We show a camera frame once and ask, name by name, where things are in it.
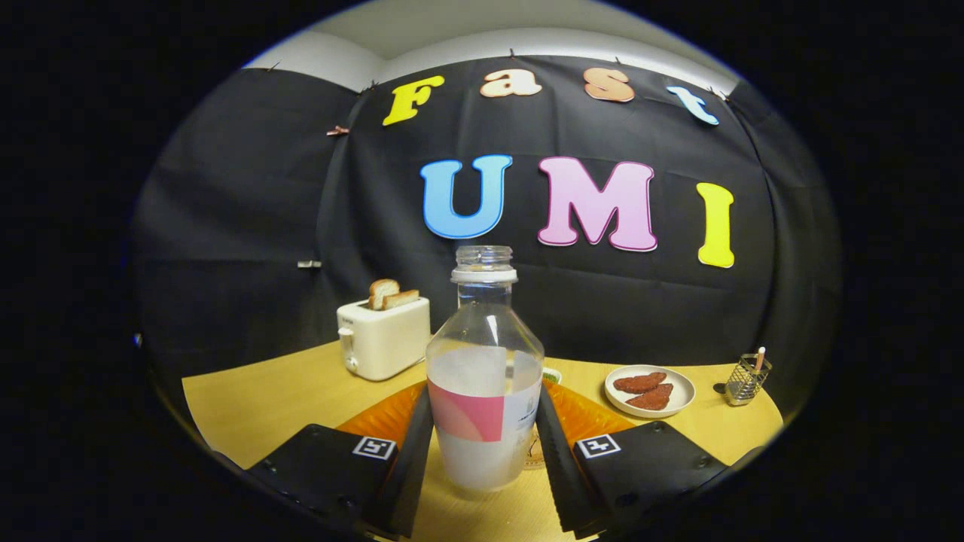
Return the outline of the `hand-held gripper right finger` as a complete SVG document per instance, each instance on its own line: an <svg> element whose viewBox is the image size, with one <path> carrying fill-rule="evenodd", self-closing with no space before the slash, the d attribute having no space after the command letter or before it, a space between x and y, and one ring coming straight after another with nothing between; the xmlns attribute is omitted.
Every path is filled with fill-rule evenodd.
<svg viewBox="0 0 964 542"><path fill-rule="evenodd" d="M536 423L561 528L627 537L682 518L729 467L668 423L633 425L544 381Z"/></svg>

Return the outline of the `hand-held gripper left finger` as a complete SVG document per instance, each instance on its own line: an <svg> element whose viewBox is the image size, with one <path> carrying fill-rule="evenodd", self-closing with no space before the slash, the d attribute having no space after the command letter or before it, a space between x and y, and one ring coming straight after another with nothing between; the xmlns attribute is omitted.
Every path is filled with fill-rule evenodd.
<svg viewBox="0 0 964 542"><path fill-rule="evenodd" d="M413 532L432 431L419 382L337 428L304 426L249 473L334 531L398 540Z"/></svg>

